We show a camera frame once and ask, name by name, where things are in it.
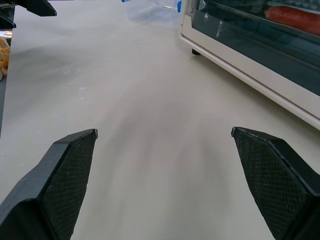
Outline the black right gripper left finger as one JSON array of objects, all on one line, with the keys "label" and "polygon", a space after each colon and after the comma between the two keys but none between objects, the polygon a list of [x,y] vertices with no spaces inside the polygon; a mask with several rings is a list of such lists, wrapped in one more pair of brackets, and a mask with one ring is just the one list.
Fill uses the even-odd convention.
[{"label": "black right gripper left finger", "polygon": [[69,240],[87,191],[97,129],[55,141],[0,204],[2,240]]}]

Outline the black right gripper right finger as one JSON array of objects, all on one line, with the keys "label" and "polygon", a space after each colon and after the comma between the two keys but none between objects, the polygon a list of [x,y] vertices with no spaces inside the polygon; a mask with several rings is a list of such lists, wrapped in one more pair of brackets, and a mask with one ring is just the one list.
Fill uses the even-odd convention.
[{"label": "black right gripper right finger", "polygon": [[231,131],[248,188],[276,240],[320,238],[320,175],[283,139]]}]

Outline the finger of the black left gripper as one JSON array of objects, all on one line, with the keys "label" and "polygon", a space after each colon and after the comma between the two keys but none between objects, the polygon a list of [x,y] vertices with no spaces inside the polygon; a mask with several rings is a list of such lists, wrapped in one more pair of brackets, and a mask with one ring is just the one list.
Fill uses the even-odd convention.
[{"label": "finger of the black left gripper", "polygon": [[57,15],[56,10],[47,0],[15,0],[14,4],[40,17],[54,17]]},{"label": "finger of the black left gripper", "polygon": [[14,29],[16,4],[12,0],[0,0],[0,28],[1,29]]}]

